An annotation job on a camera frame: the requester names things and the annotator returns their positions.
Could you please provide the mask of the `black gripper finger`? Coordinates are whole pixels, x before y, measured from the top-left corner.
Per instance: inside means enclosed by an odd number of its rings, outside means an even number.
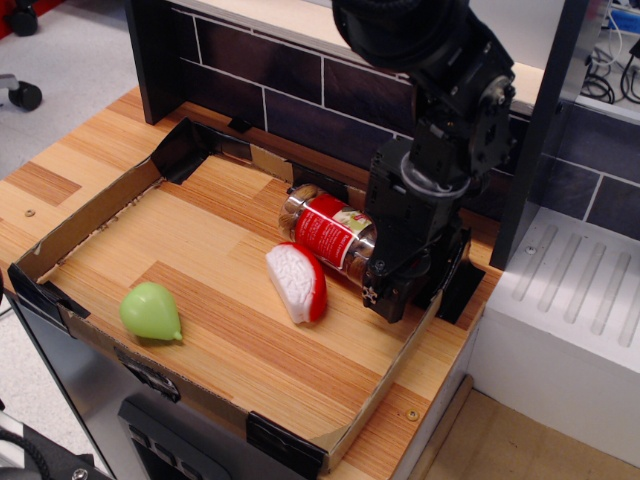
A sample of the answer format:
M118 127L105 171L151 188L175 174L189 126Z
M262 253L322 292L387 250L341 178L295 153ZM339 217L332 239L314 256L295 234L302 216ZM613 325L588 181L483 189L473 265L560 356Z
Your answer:
M431 266L422 290L422 298L430 300L449 285L459 263L463 222L458 215L447 224L439 240L430 250Z
M380 276L375 275L372 270L367 270L361 289L363 305L389 323L396 323L403 318L407 304L424 284L424 275L410 275L408 271Z

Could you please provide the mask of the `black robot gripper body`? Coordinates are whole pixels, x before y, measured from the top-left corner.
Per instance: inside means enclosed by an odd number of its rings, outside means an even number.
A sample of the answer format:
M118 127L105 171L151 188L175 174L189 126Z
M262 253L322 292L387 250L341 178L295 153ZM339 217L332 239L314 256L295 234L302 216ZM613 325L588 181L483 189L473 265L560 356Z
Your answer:
M394 139L371 162L365 213L377 237L367 270L375 275L408 271L427 276L432 245L458 215L459 200L470 185L467 177L437 183L418 168L411 153L411 141Z

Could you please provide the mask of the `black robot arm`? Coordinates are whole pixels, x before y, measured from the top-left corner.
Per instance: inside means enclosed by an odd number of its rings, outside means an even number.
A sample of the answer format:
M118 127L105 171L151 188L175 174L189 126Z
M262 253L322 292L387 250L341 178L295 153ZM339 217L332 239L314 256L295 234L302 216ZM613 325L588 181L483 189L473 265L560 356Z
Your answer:
M514 145L513 62L465 1L336 1L336 27L371 66L414 85L414 133L378 149L365 211L376 229L363 303L389 322L429 305L463 266L460 204Z

